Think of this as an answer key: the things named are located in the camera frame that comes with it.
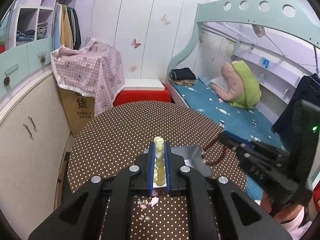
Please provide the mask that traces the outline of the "brown polka dot tablecloth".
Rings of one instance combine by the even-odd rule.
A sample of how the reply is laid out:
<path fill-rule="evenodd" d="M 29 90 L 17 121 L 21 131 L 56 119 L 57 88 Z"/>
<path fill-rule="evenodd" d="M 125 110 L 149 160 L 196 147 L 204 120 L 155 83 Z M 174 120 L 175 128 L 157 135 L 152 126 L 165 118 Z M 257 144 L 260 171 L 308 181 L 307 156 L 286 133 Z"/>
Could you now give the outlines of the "brown polka dot tablecloth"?
<path fill-rule="evenodd" d="M 105 111 L 90 121 L 72 146 L 68 182 L 72 192 L 92 176 L 110 178 L 135 162 L 155 137 L 171 146 L 206 146 L 222 131 L 203 114 L 174 103 L 141 101 Z M 149 207 L 148 221 L 138 219 L 137 200 L 131 199 L 131 239 L 189 239 L 185 197 L 161 196 Z"/>

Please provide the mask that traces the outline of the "mint green drawer unit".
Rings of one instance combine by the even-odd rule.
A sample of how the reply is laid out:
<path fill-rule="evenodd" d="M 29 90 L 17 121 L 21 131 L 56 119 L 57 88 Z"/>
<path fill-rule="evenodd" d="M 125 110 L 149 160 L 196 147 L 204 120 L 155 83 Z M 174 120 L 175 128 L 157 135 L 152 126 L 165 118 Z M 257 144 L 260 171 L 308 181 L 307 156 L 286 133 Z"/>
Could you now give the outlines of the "mint green drawer unit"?
<path fill-rule="evenodd" d="M 1 54 L 1 97 L 20 81 L 50 64 L 51 37 L 13 47 Z"/>

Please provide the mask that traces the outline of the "pink checkered cloth cover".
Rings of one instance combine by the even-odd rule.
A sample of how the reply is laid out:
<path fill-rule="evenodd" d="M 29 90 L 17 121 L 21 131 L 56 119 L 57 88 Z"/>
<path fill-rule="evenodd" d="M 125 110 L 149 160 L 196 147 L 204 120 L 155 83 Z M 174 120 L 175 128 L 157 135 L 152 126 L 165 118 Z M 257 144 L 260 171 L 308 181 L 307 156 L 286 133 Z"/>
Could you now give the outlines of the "pink checkered cloth cover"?
<path fill-rule="evenodd" d="M 120 52 L 95 38 L 79 50 L 61 46 L 52 51 L 51 67 L 60 88 L 95 99 L 95 115 L 111 109 L 125 87 Z"/>

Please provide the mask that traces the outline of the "teal bed mattress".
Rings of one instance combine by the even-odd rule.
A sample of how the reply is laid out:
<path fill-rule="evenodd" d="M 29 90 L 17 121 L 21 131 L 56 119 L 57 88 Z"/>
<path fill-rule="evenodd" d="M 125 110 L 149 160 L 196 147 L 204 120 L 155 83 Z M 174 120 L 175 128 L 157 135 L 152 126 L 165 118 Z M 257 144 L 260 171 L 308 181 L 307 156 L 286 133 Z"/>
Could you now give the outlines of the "teal bed mattress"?
<path fill-rule="evenodd" d="M 234 135 L 285 148 L 279 136 L 271 131 L 272 123 L 259 110 L 232 107 L 200 79 L 190 87 L 172 83 L 167 83 L 166 87 L 176 104 L 205 115 Z"/>

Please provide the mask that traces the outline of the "white open wardrobe shelves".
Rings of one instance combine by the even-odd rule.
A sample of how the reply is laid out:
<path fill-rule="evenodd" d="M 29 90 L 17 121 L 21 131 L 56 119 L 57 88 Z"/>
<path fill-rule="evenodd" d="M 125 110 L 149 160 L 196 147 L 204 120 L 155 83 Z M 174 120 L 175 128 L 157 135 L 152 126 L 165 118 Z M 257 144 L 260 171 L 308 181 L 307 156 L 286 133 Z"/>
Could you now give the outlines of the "white open wardrobe shelves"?
<path fill-rule="evenodd" d="M 45 37 L 52 34 L 56 3 L 73 8 L 76 0 L 14 0 L 1 19 L 1 42 L 5 50 L 17 46 L 17 31 L 37 30 L 39 23 L 48 23 Z"/>

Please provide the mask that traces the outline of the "mint green bunk bed frame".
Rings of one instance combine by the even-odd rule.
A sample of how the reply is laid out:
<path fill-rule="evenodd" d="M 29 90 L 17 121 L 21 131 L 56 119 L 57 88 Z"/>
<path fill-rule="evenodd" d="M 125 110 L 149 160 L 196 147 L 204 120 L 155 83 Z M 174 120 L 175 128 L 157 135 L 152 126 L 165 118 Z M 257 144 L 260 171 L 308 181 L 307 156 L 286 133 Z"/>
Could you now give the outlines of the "mint green bunk bed frame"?
<path fill-rule="evenodd" d="M 304 8 L 295 0 L 219 0 L 198 4 L 191 38 L 182 51 L 170 60 L 166 78 L 195 49 L 203 22 L 261 25 L 319 48 L 319 26 L 310 20 Z"/>

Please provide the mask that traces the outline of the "dark folded clothes pile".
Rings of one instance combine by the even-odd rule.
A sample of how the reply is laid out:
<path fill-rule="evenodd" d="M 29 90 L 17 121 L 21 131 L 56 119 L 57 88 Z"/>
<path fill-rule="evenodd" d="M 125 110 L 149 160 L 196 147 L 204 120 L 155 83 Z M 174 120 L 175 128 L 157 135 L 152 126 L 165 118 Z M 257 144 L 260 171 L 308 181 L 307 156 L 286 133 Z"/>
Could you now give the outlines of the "dark folded clothes pile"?
<path fill-rule="evenodd" d="M 169 74 L 169 82 L 181 86 L 192 86 L 196 83 L 196 76 L 189 68 L 173 69 Z"/>

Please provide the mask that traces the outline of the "hanging clothes in wardrobe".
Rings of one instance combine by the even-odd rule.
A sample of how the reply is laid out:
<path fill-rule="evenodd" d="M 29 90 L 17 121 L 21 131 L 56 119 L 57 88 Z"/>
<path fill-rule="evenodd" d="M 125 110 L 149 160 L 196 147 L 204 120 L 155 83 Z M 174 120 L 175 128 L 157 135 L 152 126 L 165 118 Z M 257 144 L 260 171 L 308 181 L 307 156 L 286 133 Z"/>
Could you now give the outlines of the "hanging clothes in wardrobe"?
<path fill-rule="evenodd" d="M 56 3 L 53 16 L 53 50 L 61 46 L 79 50 L 81 46 L 81 31 L 79 19 L 74 8 Z"/>

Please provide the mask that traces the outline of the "green pink plush pillow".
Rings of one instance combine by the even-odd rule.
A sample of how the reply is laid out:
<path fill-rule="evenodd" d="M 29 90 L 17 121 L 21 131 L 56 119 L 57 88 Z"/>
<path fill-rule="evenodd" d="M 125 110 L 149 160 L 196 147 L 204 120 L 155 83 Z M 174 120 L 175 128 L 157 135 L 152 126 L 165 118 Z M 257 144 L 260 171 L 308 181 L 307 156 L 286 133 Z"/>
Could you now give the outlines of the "green pink plush pillow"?
<path fill-rule="evenodd" d="M 244 61 L 224 63 L 218 79 L 227 88 L 222 88 L 216 79 L 212 79 L 211 87 L 220 99 L 232 107 L 252 110 L 260 101 L 260 83 Z"/>

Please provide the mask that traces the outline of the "pink white charm cluster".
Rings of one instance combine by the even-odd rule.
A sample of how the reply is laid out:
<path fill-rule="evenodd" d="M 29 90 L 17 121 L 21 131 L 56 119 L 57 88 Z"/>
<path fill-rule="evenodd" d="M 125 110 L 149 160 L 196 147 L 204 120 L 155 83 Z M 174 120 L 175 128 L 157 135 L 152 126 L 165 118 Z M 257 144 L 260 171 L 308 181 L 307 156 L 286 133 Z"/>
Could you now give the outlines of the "pink white charm cluster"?
<path fill-rule="evenodd" d="M 158 197 L 152 197 L 149 201 L 148 205 L 151 207 L 154 207 L 156 204 L 158 204 L 159 198 Z"/>

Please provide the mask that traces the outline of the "silver metal tin box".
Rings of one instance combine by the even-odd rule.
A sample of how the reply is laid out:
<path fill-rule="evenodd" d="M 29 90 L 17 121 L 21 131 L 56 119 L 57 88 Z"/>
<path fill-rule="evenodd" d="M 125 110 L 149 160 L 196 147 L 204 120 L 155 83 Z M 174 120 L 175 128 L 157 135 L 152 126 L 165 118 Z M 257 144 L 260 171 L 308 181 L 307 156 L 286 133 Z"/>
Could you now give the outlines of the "silver metal tin box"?
<path fill-rule="evenodd" d="M 204 177 L 211 177 L 213 172 L 201 158 L 201 149 L 199 146 L 178 146 L 171 147 L 173 154 L 183 157 L 184 164 L 198 170 Z"/>

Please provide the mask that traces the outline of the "red storage box white lid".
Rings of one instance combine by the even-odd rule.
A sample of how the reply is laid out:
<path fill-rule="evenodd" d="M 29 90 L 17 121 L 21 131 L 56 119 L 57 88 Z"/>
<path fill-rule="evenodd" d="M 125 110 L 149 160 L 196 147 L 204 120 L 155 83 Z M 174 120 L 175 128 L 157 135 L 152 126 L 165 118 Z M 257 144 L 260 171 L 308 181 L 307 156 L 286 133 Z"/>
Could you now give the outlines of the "red storage box white lid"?
<path fill-rule="evenodd" d="M 171 102 L 171 97 L 159 79 L 125 79 L 125 86 L 113 106 L 139 101 Z"/>

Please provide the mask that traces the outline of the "brown cardboard box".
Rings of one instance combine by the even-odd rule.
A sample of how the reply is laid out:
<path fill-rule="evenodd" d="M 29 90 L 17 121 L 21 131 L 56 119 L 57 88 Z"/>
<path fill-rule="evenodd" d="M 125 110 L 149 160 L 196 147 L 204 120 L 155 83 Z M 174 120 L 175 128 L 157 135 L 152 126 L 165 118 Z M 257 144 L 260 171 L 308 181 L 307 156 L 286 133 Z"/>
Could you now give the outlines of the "brown cardboard box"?
<path fill-rule="evenodd" d="M 95 98 L 85 97 L 72 90 L 59 89 L 68 124 L 73 137 L 94 118 Z"/>

